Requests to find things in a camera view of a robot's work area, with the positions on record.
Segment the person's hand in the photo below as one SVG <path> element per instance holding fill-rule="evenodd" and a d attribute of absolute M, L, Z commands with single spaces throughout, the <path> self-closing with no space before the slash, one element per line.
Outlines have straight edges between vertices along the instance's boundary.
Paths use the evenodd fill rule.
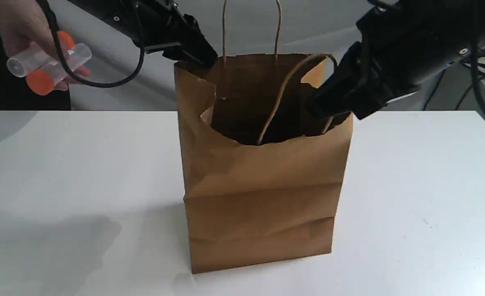
<path fill-rule="evenodd" d="M 0 88 L 14 77 L 4 66 L 6 58 L 37 45 L 57 64 L 52 33 L 45 15 L 35 0 L 0 0 Z"/>

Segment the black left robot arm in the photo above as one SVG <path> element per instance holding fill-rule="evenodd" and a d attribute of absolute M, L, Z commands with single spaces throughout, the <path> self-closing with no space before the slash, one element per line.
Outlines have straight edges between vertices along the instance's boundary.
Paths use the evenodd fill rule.
<path fill-rule="evenodd" d="M 173 0 L 72 0 L 72 4 L 129 37 L 145 53 L 211 68 L 218 54 L 197 20 Z"/>

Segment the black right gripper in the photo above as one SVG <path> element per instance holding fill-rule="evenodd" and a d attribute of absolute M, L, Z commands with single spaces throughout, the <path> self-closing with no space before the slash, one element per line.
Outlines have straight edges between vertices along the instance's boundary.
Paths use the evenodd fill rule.
<path fill-rule="evenodd" d="M 362 120 L 389 101 L 419 90 L 403 66 L 417 56 L 411 40 L 430 17 L 425 2 L 373 0 L 371 4 L 356 22 L 361 41 L 346 51 L 333 74 L 305 102 L 316 119 L 351 112 Z"/>

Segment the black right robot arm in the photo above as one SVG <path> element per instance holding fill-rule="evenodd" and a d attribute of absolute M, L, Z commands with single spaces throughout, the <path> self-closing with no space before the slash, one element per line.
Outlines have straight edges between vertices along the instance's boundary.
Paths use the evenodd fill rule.
<path fill-rule="evenodd" d="M 370 3 L 356 23 L 362 40 L 306 100 L 314 118 L 351 112 L 364 119 L 485 45 L 485 0 Z"/>

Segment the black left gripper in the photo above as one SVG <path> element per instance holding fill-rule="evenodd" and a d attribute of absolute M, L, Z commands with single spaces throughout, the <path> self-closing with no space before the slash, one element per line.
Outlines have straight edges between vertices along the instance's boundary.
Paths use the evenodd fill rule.
<path fill-rule="evenodd" d="M 162 51 L 174 61 L 195 62 L 210 69 L 217 52 L 201 32 L 197 19 L 178 10 L 173 0 L 123 0 L 124 34 L 147 52 Z"/>

